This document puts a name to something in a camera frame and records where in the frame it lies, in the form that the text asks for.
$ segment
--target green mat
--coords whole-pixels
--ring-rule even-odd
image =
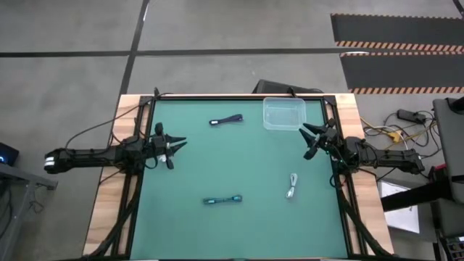
[[[323,124],[319,101],[306,109]],[[241,123],[208,124],[238,113]],[[158,122],[188,143],[174,170],[145,169],[132,260],[347,257],[328,155],[304,160],[299,132],[264,129],[262,101],[157,101]],[[202,203],[236,194],[243,202]]]

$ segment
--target concrete floor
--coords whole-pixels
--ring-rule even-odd
[[[0,0],[0,51],[129,50],[141,2]],[[334,47],[331,12],[458,15],[450,0],[152,0],[139,49]],[[125,57],[0,59],[4,123],[0,141],[21,151],[17,166],[45,175],[44,153],[64,146],[78,131],[110,119],[125,63]],[[313,54],[138,57],[128,93],[150,94],[155,86],[175,93],[249,93],[260,78],[347,92],[339,58]],[[430,110],[431,101],[444,96],[448,95],[370,95],[358,96],[357,101],[364,118],[380,123],[397,108]],[[104,146],[109,127],[82,136],[72,146]],[[379,148],[386,142],[372,140]],[[433,150],[430,145],[421,151]],[[428,167],[442,161],[438,154],[425,163]],[[51,194],[40,193],[46,209],[28,216],[15,260],[81,254],[99,170],[73,170],[54,177],[59,187]],[[404,173],[392,173],[391,178],[424,182]],[[421,235],[391,231],[397,254],[433,258],[427,207],[424,212]]]

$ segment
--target orange and black striped mat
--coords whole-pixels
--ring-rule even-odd
[[[456,51],[341,54],[355,94],[464,93],[464,53]]]
[[[391,49],[340,55],[352,93],[464,93],[464,21],[369,14],[331,19],[337,46]]]

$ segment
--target clear plastic box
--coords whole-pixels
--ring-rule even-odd
[[[298,98],[265,98],[262,119],[268,130],[297,131],[306,122],[306,103]]]

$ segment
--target white paper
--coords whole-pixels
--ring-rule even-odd
[[[409,190],[388,182],[381,182],[381,196],[389,196]],[[386,223],[393,228],[399,228],[414,233],[419,233],[418,206],[406,207],[400,210],[385,212]]]

